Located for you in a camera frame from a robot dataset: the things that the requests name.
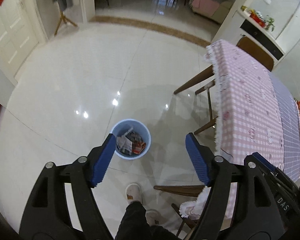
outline blue gripper pad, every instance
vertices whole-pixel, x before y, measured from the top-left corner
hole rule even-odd
[[[109,134],[102,146],[96,147],[91,151],[90,154],[99,155],[95,163],[92,163],[92,176],[90,182],[94,187],[98,183],[102,182],[103,177],[105,176],[106,171],[108,169],[109,163],[112,159],[115,150],[115,145],[115,136],[113,134]]]
[[[186,149],[194,166],[195,172],[198,178],[205,185],[209,185],[209,168],[205,160],[203,159],[203,154],[200,152],[200,144],[192,133],[186,135]]]
[[[273,166],[270,162],[268,162],[262,155],[255,152],[255,153],[252,154],[252,156],[255,157],[258,161],[260,161],[270,171],[272,171],[273,173],[275,172],[275,166]]]

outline dining table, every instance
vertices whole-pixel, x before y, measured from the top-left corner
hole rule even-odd
[[[247,155],[258,152],[292,181],[298,180],[300,115],[289,90],[260,62],[228,41],[218,40],[206,49],[205,58],[211,66],[178,88],[175,94],[214,76],[218,115],[214,154],[243,165]],[[193,186],[154,188],[187,195],[184,191],[189,187],[197,190]],[[236,194],[237,185],[231,183],[226,219],[233,215]]]

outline black pants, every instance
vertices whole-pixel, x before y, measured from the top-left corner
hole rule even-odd
[[[131,203],[124,214],[115,240],[180,240],[173,233],[160,226],[149,226],[146,220],[146,210],[135,201]]]

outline coat rack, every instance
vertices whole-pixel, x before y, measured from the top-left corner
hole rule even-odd
[[[64,22],[65,24],[67,24],[67,22],[70,22],[74,27],[78,27],[77,24],[75,24],[73,21],[71,21],[69,18],[67,18],[67,17],[63,14],[63,11],[62,11],[60,8],[59,8],[59,10],[60,10],[60,19],[59,19],[59,22],[58,22],[56,31],[54,32],[54,36],[57,35],[58,30],[59,30],[60,25],[61,25],[61,22]]]

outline light blue trash bin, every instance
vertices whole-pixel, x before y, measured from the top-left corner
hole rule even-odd
[[[135,159],[141,158],[143,155],[145,155],[147,153],[147,151],[150,148],[150,144],[151,144],[151,135],[150,135],[148,128],[143,123],[141,123],[137,120],[134,120],[134,119],[121,120],[111,129],[110,133],[112,133],[116,137],[122,136],[131,127],[133,127],[133,130],[141,136],[142,140],[146,143],[146,148],[139,155],[129,157],[127,155],[123,155],[119,151],[119,149],[116,147],[114,152],[119,157],[126,159],[126,160],[135,160]]]

